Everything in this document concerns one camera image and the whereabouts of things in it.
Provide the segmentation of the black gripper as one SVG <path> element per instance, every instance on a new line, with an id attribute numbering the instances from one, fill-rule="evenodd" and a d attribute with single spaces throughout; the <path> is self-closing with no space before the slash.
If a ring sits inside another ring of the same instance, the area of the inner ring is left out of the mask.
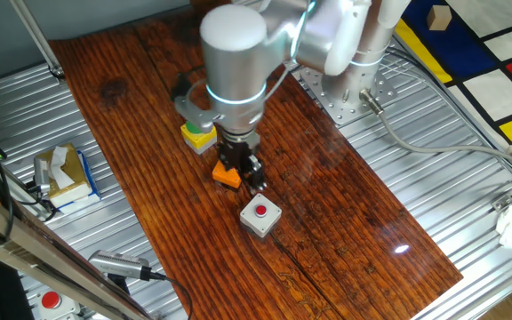
<path id="1" fill-rule="evenodd" d="M 224 127 L 219 128 L 220 143 L 218 146 L 219 159 L 224 165 L 226 171 L 235 169 L 240 177 L 244 178 L 250 192 L 255 195 L 263 191 L 268 185 L 264 173 L 264 165 L 256 157 L 260 151 L 260 136 L 255 129 L 243 133 L 232 133 Z M 225 153 L 231 149 L 240 151 L 247 147 L 251 153 L 245 160 L 240 153 Z"/>

